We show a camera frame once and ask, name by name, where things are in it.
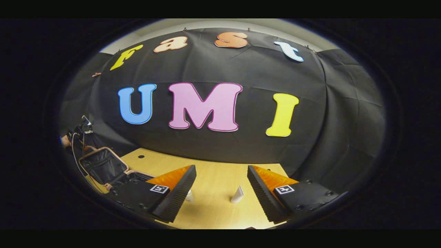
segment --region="pink letter m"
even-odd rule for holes
[[[198,129],[204,125],[211,112],[213,120],[207,125],[210,130],[233,132],[239,128],[234,122],[237,94],[242,91],[239,84],[219,83],[205,101],[191,83],[174,83],[168,90],[173,92],[173,120],[168,124],[171,128],[190,127],[190,123],[185,120],[185,111]]]

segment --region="table surface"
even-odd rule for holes
[[[209,162],[182,158],[139,148],[121,159],[132,170],[160,176],[187,165],[196,166],[196,180],[191,188],[195,200],[184,201],[173,223],[159,223],[180,229],[266,229],[269,222],[247,178],[249,164]],[[286,176],[280,164],[253,164]],[[238,203],[230,199],[242,187]]]

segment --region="white cable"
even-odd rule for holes
[[[78,162],[77,162],[77,158],[75,157],[75,152],[74,152],[74,137],[75,137],[75,134],[79,135],[78,133],[74,133],[74,134],[72,134],[72,142],[71,142],[71,145],[72,145],[72,154],[74,155],[75,164],[77,164],[77,168],[78,168],[78,170],[80,171],[80,173],[82,174],[81,169],[80,169],[80,166],[78,165]],[[91,185],[91,187],[92,187],[93,189],[95,189],[98,193],[104,194],[104,192],[102,192],[101,190],[99,190],[99,191],[97,190],[98,186],[97,186],[97,188],[95,188],[95,187],[89,182],[89,180],[87,180],[86,177],[84,177],[84,179],[85,179],[85,180]]]

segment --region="cable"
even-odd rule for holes
[[[81,173],[81,169],[80,169],[80,166],[78,165],[77,158],[75,157],[75,151],[74,151],[74,137],[75,137],[76,134],[79,135],[78,133],[74,133],[74,134],[72,134],[72,142],[71,142],[71,144],[72,144],[72,154],[74,155],[75,164],[77,164],[77,168],[78,168],[78,170],[79,170],[80,173]],[[92,180],[93,184],[95,184],[96,187],[94,187],[94,186],[89,182],[89,180],[86,179],[86,177],[84,177],[84,179],[85,179],[85,180],[91,185],[91,187],[94,188],[96,191],[99,190],[98,193],[104,194],[104,192],[101,191],[101,189],[99,189],[98,186],[97,186],[97,184],[93,181],[93,178],[92,178],[92,177],[91,177],[90,179]]]

